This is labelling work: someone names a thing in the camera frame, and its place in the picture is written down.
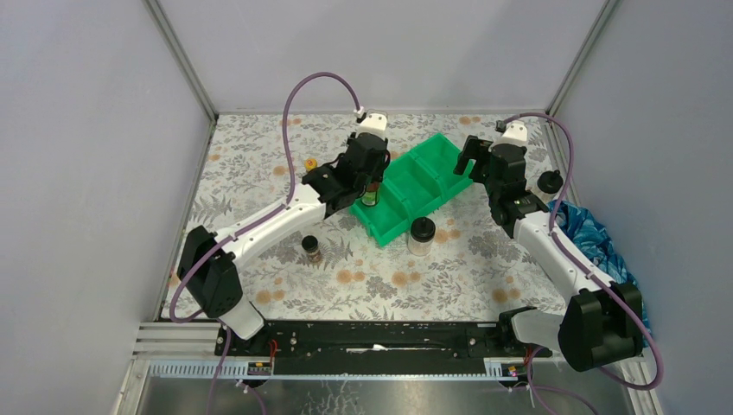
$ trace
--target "blue plastic bag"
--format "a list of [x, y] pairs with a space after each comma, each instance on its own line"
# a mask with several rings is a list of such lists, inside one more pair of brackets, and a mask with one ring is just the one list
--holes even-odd
[[[551, 201], [547, 206], [552, 210], [555, 207], [555, 201]], [[615, 252], [614, 241], [606, 232], [606, 227], [599, 223], [588, 209], [563, 201], [558, 209], [558, 226], [585, 255], [585, 258], [593, 261], [593, 264], [601, 271], [609, 274], [618, 284], [630, 282], [639, 288], [636, 278], [626, 268], [626, 262], [621, 255]], [[647, 308], [643, 303], [641, 320], [649, 329]]]

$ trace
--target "metal frame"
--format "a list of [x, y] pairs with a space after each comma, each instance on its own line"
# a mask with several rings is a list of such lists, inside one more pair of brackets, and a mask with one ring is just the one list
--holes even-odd
[[[202, 379], [209, 378], [219, 360], [214, 355], [214, 343], [219, 329], [216, 322], [191, 322], [180, 325], [172, 322], [146, 322], [140, 325], [133, 359], [124, 378], [118, 402], [112, 414], [129, 415], [139, 410], [147, 379], [152, 376]], [[230, 357], [225, 362], [222, 379], [261, 380], [263, 376], [242, 375], [247, 362], [267, 361], [268, 357]], [[481, 380], [496, 381], [493, 367], [501, 363], [521, 363], [521, 359], [484, 359], [487, 376], [272, 376], [267, 379], [280, 380]], [[537, 358], [537, 361], [558, 362], [558, 358]], [[648, 372], [646, 359], [626, 359], [618, 367], [623, 378], [630, 382], [648, 383], [652, 376]], [[655, 391], [628, 389], [628, 396], [635, 413], [662, 415]]]
[[[583, 44], [581, 45], [580, 50], [578, 50], [575, 59], [573, 59], [572, 64], [570, 64], [570, 68], [565, 74], [558, 91], [555, 93], [552, 101], [547, 106], [545, 110], [546, 114], [553, 117], [556, 117], [558, 115], [558, 112], [562, 107], [565, 98], [567, 98], [568, 92], [572, 88], [573, 83], [575, 82], [581, 68], [583, 67], [583, 64], [588, 58], [590, 52], [593, 50], [598, 41], [598, 38], [601, 36], [603, 30], [606, 28], [606, 24], [609, 22], [610, 18], [613, 16], [620, 3], [621, 0], [606, 0], [606, 2], [603, 4], [603, 6], [601, 7], [601, 11], [598, 13], [598, 16], [596, 16], [596, 20], [593, 22], [593, 25], [590, 27], [588, 34], [583, 40]], [[553, 165], [555, 166], [555, 169], [560, 170], [563, 173], [563, 176], [567, 176], [568, 160], [564, 150], [565, 138], [562, 137], [563, 134], [558, 131], [557, 126], [553, 124], [544, 126], [543, 129], [545, 131], [545, 136], [547, 137], [547, 143], [550, 145], [549, 150], [551, 152], [551, 159]], [[580, 196], [577, 192], [577, 188], [573, 181], [570, 181], [570, 189], [568, 191], [567, 198], [569, 201], [575, 203], [576, 205], [582, 204]]]
[[568, 91], [575, 81], [578, 72], [580, 71], [581, 67], [583, 67], [583, 64], [588, 57], [590, 51], [593, 50], [593, 47], [596, 45], [596, 41], [601, 36], [603, 30], [606, 28], [606, 23], [610, 20], [611, 16], [616, 10], [616, 7], [620, 3], [621, 0], [606, 0], [606, 2], [601, 7], [601, 11], [598, 13], [596, 20], [593, 22], [593, 26], [590, 27], [588, 34], [585, 36], [583, 45], [581, 45], [580, 50], [575, 56], [575, 59], [573, 60], [572, 64], [570, 64], [570, 69], [568, 69], [568, 72], [565, 74], [563, 82], [560, 83], [560, 88], [555, 93], [555, 96], [552, 98], [550, 105], [547, 107], [548, 115], [552, 115], [554, 117], [558, 114], [558, 110], [563, 104], [565, 97], [567, 97]]
[[216, 109], [214, 108], [214, 104], [212, 104], [211, 99], [208, 97], [206, 88], [204, 88], [204, 86], [201, 84], [201, 80], [199, 79], [198, 75], [196, 74], [196, 71], [194, 70], [194, 67], [191, 64], [191, 60], [186, 55], [186, 52], [183, 49], [183, 46], [181, 45], [181, 41], [178, 39], [178, 36], [175, 34], [175, 31], [173, 30], [173, 27], [170, 24], [170, 20], [168, 19], [168, 16], [166, 15], [165, 10], [163, 10], [163, 7], [160, 4], [160, 1], [159, 0], [142, 0], [142, 1], [150, 13], [150, 18], [152, 18], [153, 22], [158, 27], [161, 37], [163, 38], [166, 45], [168, 46], [170, 53], [173, 55], [173, 58], [175, 59], [175, 62], [178, 64], [178, 67], [181, 69], [183, 78], [186, 79], [188, 85], [191, 88], [191, 92], [194, 93], [196, 100], [198, 101], [199, 105], [201, 106], [201, 109], [204, 111], [204, 113], [207, 115], [207, 118], [209, 119], [208, 134], [207, 134], [206, 140], [204, 141], [203, 148], [201, 149], [201, 156], [196, 165], [196, 177], [193, 183], [191, 184], [191, 188], [188, 191], [188, 196], [186, 199], [186, 206], [188, 208], [186, 209], [186, 213], [181, 218], [181, 225], [178, 227], [178, 229], [181, 229], [181, 231], [180, 232], [176, 231], [175, 243], [174, 243], [175, 249], [170, 254], [170, 258], [168, 260], [168, 268], [166, 268], [167, 270], [166, 275], [164, 278], [162, 278], [163, 281], [161, 283], [160, 289], [158, 290], [157, 301], [155, 302], [153, 309], [149, 313], [149, 316], [150, 316], [149, 319], [156, 320], [160, 316], [160, 311], [163, 306], [163, 301], [165, 300], [165, 296], [168, 292], [168, 281], [170, 277], [170, 270], [173, 269], [173, 266], [175, 265], [175, 262], [178, 258], [178, 252], [179, 252], [181, 243], [183, 241], [183, 233], [186, 232], [186, 225], [188, 223], [188, 217], [191, 214], [191, 207], [193, 206], [194, 198], [196, 196], [196, 189], [199, 187], [199, 181], [201, 180], [201, 172], [203, 171], [204, 164], [206, 162], [206, 157], [208, 154], [208, 146], [211, 143], [212, 137], [214, 136], [214, 131], [216, 130], [216, 121], [219, 118], [219, 114], [216, 112]]
[[211, 145], [211, 140], [214, 137], [214, 132], [216, 131], [216, 121], [211, 121], [209, 123], [208, 128], [208, 134], [206, 140], [203, 141], [203, 146], [201, 148], [201, 154], [199, 155], [199, 160], [196, 164], [196, 176], [191, 183], [191, 187], [188, 190], [188, 195], [186, 196], [186, 212], [181, 217], [181, 223], [176, 229], [176, 234], [174, 236], [174, 244], [173, 244], [173, 251], [170, 253], [170, 257], [168, 258], [168, 265], [166, 268], [166, 273], [163, 278], [161, 278], [161, 286], [158, 290], [158, 295], [156, 298], [156, 302], [153, 304], [153, 308], [150, 310], [150, 313], [148, 314], [148, 319], [151, 321], [155, 321], [158, 318], [160, 318], [161, 310], [163, 309], [163, 305], [165, 303], [165, 296], [168, 294], [168, 281], [170, 278], [170, 272], [173, 270], [173, 267], [175, 266], [175, 262], [178, 260], [178, 252], [181, 250], [181, 244], [183, 243], [183, 237], [186, 233], [186, 225], [188, 224], [188, 218], [191, 216], [191, 209], [194, 206], [194, 198], [196, 197], [196, 191], [199, 188], [199, 183], [201, 182], [201, 172], [204, 170], [204, 164], [206, 164], [207, 156], [208, 156], [208, 148]]
[[201, 109], [207, 114], [210, 121], [216, 122], [218, 115], [214, 108], [214, 104], [212, 104], [206, 89], [201, 84], [201, 80], [194, 70], [194, 66], [191, 64], [186, 52], [183, 50], [181, 41], [178, 40], [178, 36], [175, 34], [173, 26], [171, 26], [170, 20], [168, 20], [168, 16], [166, 16], [162, 5], [158, 0], [143, 0], [143, 3], [150, 12], [150, 16], [153, 18], [156, 26], [160, 30], [161, 36], [168, 45], [175, 61], [178, 63], [178, 67], [183, 72], [183, 77], [188, 82], [188, 85], [191, 86], [191, 90], [199, 101]]

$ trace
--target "black knob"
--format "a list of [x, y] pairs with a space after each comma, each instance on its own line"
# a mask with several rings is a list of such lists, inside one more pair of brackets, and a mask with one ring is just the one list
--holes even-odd
[[496, 121], [496, 126], [494, 127], [494, 130], [496, 132], [500, 132], [501, 134], [504, 134], [507, 132], [507, 123], [504, 122], [504, 120]]
[[560, 175], [560, 170], [546, 171], [539, 175], [537, 187], [550, 195], [554, 195], [559, 192], [563, 187], [563, 177]]
[[308, 235], [300, 243], [305, 252], [315, 252], [318, 250], [318, 239], [313, 235]]

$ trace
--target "green plastic bin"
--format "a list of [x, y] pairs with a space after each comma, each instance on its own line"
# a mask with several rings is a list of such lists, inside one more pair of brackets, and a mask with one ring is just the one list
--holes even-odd
[[463, 176], [453, 174], [460, 153], [443, 134], [436, 134], [392, 160], [379, 188], [377, 206], [365, 206], [358, 200], [350, 212], [379, 246], [387, 245], [408, 230], [413, 220], [431, 214], [473, 183], [468, 178], [473, 162]]

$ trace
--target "spice jar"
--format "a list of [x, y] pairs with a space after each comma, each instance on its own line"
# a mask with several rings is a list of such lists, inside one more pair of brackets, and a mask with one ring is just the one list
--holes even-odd
[[412, 222], [410, 227], [410, 236], [407, 239], [407, 249], [413, 255], [423, 257], [430, 253], [430, 246], [435, 238], [435, 222], [422, 217]]
[[366, 192], [361, 196], [361, 203], [364, 206], [377, 206], [379, 203], [379, 182], [372, 182], [366, 187]]
[[321, 249], [318, 248], [318, 239], [316, 239], [315, 236], [306, 236], [303, 238], [303, 241], [301, 241], [300, 246], [303, 247], [305, 254], [308, 256], [308, 259], [310, 259], [310, 262], [321, 262], [323, 256], [321, 255]]

